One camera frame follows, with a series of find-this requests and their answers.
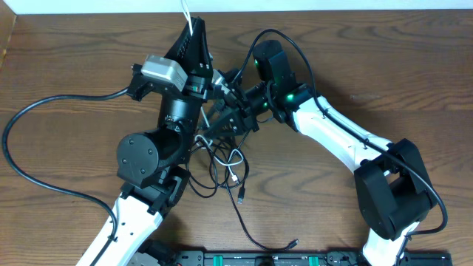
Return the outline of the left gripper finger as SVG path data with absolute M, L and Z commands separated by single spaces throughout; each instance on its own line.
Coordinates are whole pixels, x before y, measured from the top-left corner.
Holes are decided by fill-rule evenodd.
M 204 24 L 200 17 L 191 17 L 191 25 L 185 25 L 179 38 L 164 56 L 176 61 L 188 75 L 204 76 Z
M 211 54 L 208 48 L 208 42 L 207 42 L 207 35 L 206 35 L 206 28 L 205 28 L 205 21 L 201 21 L 201 44 L 202 44 L 202 51 L 203 51 L 203 72 L 204 77 L 207 79 L 212 79 L 213 77 L 213 67 L 212 67 L 212 58 Z

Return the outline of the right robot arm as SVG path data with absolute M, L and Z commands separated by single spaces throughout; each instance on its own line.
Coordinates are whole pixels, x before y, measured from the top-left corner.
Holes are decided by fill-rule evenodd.
M 221 115 L 205 136 L 215 138 L 224 126 L 236 134 L 257 130 L 257 116 L 270 111 L 315 140 L 354 175 L 358 206 L 370 227 L 361 252 L 367 264 L 400 265 L 418 225 L 443 206 L 417 146 L 379 137 L 336 111 L 313 84 L 296 80 L 278 41 L 263 41 L 251 52 L 261 82 L 248 91 L 239 91 L 238 69 L 214 71 L 212 82 L 225 97 L 214 105 Z

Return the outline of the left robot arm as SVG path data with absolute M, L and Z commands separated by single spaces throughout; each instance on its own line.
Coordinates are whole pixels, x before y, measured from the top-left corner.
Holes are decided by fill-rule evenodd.
M 79 260 L 80 265 L 126 265 L 183 194 L 202 105 L 215 96 L 205 22 L 191 18 L 170 50 L 132 67 L 127 95 L 140 101 L 161 94 L 155 129 L 125 136 L 117 147 L 124 181 L 113 216 Z

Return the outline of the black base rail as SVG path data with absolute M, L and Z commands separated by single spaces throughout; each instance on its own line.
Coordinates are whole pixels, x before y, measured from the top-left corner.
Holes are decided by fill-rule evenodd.
M 399 251 L 404 238 L 395 241 L 370 235 L 361 249 L 247 251 L 247 250 L 173 250 L 162 242 L 148 240 L 131 257 L 128 266 L 319 266 L 319 265 L 406 265 L 452 266 L 451 254 L 442 251 Z

